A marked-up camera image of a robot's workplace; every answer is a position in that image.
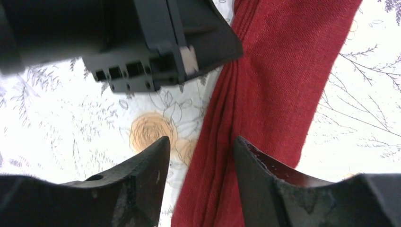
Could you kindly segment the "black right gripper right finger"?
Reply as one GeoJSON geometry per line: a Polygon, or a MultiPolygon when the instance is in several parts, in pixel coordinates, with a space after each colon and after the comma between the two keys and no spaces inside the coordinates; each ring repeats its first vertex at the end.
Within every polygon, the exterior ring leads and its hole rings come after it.
{"type": "Polygon", "coordinates": [[[234,159],[247,227],[398,227],[400,174],[359,174],[332,183],[303,174],[243,137],[234,159]]]}

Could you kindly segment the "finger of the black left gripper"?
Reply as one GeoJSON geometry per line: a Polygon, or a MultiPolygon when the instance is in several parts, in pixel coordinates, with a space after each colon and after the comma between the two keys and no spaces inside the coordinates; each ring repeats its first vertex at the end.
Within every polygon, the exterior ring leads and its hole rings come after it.
{"type": "Polygon", "coordinates": [[[241,41],[211,0],[169,0],[174,34],[183,48],[188,71],[171,76],[167,84],[178,85],[204,76],[243,55],[241,41]]]}

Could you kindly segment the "dark red cloth napkin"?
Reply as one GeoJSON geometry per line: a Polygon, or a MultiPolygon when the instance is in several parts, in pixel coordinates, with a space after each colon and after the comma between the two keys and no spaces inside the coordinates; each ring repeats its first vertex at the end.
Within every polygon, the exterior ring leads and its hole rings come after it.
{"type": "Polygon", "coordinates": [[[296,167],[358,0],[236,0],[243,57],[217,80],[171,225],[242,227],[233,144],[296,167]]]}

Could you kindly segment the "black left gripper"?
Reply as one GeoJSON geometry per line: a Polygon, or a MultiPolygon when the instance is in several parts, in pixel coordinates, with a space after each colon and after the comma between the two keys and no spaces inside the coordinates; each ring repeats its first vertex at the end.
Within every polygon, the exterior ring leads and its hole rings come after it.
{"type": "Polygon", "coordinates": [[[3,0],[0,71],[81,57],[113,92],[175,84],[175,40],[164,0],[3,0]]]}

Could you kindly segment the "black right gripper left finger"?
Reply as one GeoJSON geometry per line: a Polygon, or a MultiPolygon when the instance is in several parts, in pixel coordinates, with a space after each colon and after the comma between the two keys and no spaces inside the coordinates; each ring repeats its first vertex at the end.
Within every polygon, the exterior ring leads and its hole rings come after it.
{"type": "Polygon", "coordinates": [[[3,227],[156,227],[170,159],[161,137],[141,153],[84,181],[0,178],[3,227]]]}

